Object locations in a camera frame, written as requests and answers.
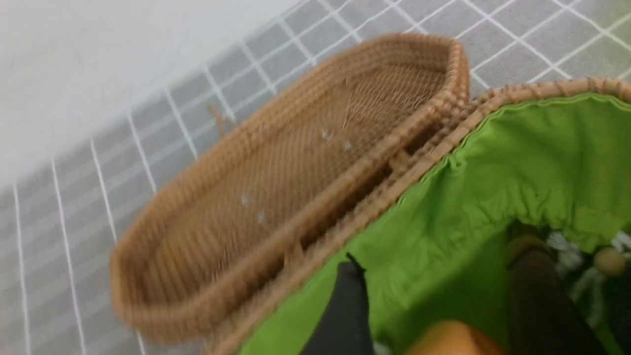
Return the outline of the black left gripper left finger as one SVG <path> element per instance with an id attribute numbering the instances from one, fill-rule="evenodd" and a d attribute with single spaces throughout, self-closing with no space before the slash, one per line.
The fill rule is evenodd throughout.
<path id="1" fill-rule="evenodd" d="M 365 268 L 350 253 L 337 266 L 333 292 L 301 353 L 374 355 Z"/>

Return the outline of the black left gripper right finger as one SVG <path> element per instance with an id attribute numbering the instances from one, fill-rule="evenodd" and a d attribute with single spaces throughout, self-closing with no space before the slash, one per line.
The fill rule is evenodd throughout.
<path id="1" fill-rule="evenodd" d="M 512 355 L 597 355 L 584 321 L 538 236 L 516 236 L 507 250 L 508 334 Z"/>

